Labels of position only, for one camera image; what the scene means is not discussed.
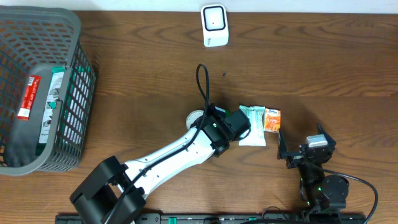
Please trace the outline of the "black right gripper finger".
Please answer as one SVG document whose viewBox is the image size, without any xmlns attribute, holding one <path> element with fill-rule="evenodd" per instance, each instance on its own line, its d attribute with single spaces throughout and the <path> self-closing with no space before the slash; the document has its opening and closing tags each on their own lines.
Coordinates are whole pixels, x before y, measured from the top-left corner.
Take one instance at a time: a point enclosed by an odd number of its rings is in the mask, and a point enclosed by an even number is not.
<svg viewBox="0 0 398 224">
<path fill-rule="evenodd" d="M 328 143 L 328 146 L 330 146 L 330 147 L 336 146 L 336 141 L 324 130 L 324 128 L 322 127 L 322 125 L 320 123 L 318 123 L 318 125 L 317 125 L 317 130 L 318 130 L 318 134 L 324 135 L 324 137 Z"/>
<path fill-rule="evenodd" d="M 293 159 L 294 157 L 302 155 L 300 151 L 288 151 L 287 145 L 284 140 L 284 135 L 281 129 L 279 130 L 278 135 L 279 135 L 279 146 L 277 152 L 277 159 L 288 159 L 288 158 Z"/>
</svg>

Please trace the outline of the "green white wipes pack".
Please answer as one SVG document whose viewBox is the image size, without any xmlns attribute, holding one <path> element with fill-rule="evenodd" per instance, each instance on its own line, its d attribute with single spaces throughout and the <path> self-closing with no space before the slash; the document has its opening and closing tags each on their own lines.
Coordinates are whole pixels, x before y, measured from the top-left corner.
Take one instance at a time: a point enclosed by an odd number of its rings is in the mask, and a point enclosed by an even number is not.
<svg viewBox="0 0 398 224">
<path fill-rule="evenodd" d="M 241 135 L 239 146 L 266 146 L 264 137 L 264 123 L 263 116 L 265 113 L 264 106 L 243 106 L 240 105 L 239 109 L 249 118 L 251 130 L 246 131 Z"/>
</svg>

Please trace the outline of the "white round tub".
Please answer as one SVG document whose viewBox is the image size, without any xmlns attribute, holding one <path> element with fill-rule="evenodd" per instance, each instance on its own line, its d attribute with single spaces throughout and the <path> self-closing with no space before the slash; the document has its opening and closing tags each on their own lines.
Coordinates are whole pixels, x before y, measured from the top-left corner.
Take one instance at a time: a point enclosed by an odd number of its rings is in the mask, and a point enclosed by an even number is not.
<svg viewBox="0 0 398 224">
<path fill-rule="evenodd" d="M 191 125 L 192 125 L 199 117 L 201 117 L 203 114 L 204 114 L 204 111 L 203 111 L 203 110 L 195 110 L 195 111 L 192 111 L 192 112 L 187 116 L 187 118 L 186 118 L 185 124 L 186 124 L 187 129 L 190 129 L 190 128 L 191 128 Z"/>
</svg>

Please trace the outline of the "orange Kleenex tissue pack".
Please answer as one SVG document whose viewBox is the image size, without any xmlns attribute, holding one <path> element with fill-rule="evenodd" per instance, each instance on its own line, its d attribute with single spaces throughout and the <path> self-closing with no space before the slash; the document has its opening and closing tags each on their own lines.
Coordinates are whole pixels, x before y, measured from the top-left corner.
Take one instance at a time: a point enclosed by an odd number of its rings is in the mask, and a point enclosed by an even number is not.
<svg viewBox="0 0 398 224">
<path fill-rule="evenodd" d="M 278 133 L 281 125 L 281 112 L 275 109 L 265 109 L 264 131 Z"/>
</svg>

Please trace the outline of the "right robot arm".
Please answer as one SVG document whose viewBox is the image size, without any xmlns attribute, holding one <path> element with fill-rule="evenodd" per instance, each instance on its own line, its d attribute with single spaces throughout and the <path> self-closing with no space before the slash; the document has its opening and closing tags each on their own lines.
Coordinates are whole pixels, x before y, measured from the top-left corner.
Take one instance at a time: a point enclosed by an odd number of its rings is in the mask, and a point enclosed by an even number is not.
<svg viewBox="0 0 398 224">
<path fill-rule="evenodd" d="M 325 175 L 322 165 L 328 162 L 335 150 L 336 141 L 317 126 L 318 134 L 308 136 L 298 151 L 289 151 L 282 131 L 279 131 L 277 158 L 286 160 L 288 169 L 297 168 L 300 173 L 300 193 L 310 208 L 316 211 L 342 210 L 346 208 L 349 182 L 336 174 Z"/>
</svg>

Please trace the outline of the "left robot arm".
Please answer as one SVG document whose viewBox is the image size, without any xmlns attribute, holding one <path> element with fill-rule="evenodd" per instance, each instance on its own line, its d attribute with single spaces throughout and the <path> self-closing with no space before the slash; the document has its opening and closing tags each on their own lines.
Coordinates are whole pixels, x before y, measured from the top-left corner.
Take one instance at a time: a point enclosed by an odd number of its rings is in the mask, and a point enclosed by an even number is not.
<svg viewBox="0 0 398 224">
<path fill-rule="evenodd" d="M 71 194 L 83 223 L 134 223 L 147 197 L 189 167 L 224 153 L 251 130 L 242 110 L 229 113 L 215 105 L 186 119 L 188 131 L 147 156 L 120 163 L 115 156 L 100 162 Z"/>
</svg>

